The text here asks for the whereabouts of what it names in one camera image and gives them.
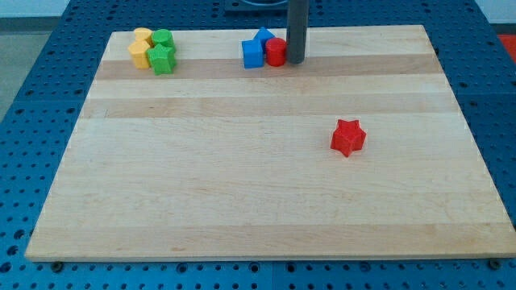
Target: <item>yellow block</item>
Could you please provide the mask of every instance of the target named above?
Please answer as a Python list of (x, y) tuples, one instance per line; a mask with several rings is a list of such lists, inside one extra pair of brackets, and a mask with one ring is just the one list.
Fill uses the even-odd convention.
[(154, 48), (154, 44), (152, 43), (152, 30), (145, 27), (138, 27), (135, 29), (135, 39), (136, 41), (145, 40), (151, 48)]
[(147, 50), (151, 46), (144, 40), (136, 40), (134, 43), (129, 45), (127, 50), (131, 54), (132, 62), (136, 68), (150, 68), (151, 64), (148, 61)]

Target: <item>wooden board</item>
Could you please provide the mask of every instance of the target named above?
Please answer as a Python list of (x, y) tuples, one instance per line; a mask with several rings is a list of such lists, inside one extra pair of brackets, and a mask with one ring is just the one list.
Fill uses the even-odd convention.
[[(423, 27), (313, 28), (303, 65), (244, 70), (254, 32), (175, 31), (176, 72), (159, 77), (132, 67), (132, 33), (114, 33), (26, 256), (516, 254)], [(368, 133), (350, 158), (330, 149), (338, 118)]]

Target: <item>green block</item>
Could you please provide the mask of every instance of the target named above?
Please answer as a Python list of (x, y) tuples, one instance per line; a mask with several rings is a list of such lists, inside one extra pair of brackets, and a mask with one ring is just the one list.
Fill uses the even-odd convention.
[(172, 32), (167, 29), (160, 29), (154, 31), (152, 33), (152, 42), (154, 45), (161, 44), (164, 47), (172, 48), (174, 52), (176, 52), (176, 44), (174, 44), (174, 38), (172, 37)]
[(173, 73), (176, 66), (176, 58), (172, 48), (157, 44), (154, 48), (147, 50), (148, 60), (151, 63), (154, 74), (157, 76), (163, 73)]

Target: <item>blue perforated surface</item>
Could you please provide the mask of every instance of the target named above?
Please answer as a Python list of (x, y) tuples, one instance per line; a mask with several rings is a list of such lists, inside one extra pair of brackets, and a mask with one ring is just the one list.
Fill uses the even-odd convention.
[[(389, 24), (427, 29), (516, 221), (515, 67), (480, 9), (473, 0), (311, 2), (313, 27)], [(0, 126), (0, 289), (515, 289), (516, 259), (66, 263), (54, 273), (23, 257), (112, 31), (284, 25), (285, 12), (225, 14), (223, 2), (72, 0)]]

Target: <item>blue block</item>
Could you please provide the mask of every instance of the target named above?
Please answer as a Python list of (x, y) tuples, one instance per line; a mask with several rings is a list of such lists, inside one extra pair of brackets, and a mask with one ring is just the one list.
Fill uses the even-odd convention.
[(258, 39), (242, 41), (243, 67), (261, 68), (264, 66), (264, 51)]
[(267, 30), (267, 28), (260, 27), (254, 39), (258, 39), (261, 42), (261, 49), (265, 53), (265, 44), (267, 43), (267, 40), (274, 37), (276, 36), (274, 36), (274, 34), (271, 31)]

